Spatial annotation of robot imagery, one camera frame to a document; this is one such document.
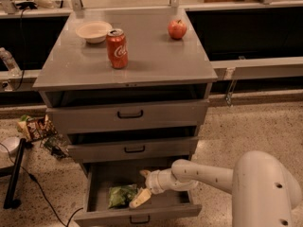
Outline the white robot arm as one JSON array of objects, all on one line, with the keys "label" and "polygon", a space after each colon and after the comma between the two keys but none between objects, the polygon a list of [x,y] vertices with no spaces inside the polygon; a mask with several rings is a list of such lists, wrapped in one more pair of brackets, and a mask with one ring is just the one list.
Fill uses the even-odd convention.
[{"label": "white robot arm", "polygon": [[145,186],[129,203],[131,208],[167,190],[187,191],[206,183],[232,195],[233,227],[292,227],[292,210],[302,201],[297,179],[263,151],[244,153],[231,169],[179,159],[170,168],[140,174]]}]

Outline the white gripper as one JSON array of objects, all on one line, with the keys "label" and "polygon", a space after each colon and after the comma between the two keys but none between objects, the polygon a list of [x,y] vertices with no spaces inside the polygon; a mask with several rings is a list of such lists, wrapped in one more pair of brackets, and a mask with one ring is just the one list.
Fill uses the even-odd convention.
[{"label": "white gripper", "polygon": [[157,195],[167,190],[171,190],[172,184],[174,183],[174,178],[170,168],[155,171],[143,169],[140,170],[139,173],[146,179],[145,185],[147,188],[140,188],[138,190],[138,193],[129,203],[129,207],[132,209],[135,209],[148,201],[151,198],[152,193]]}]

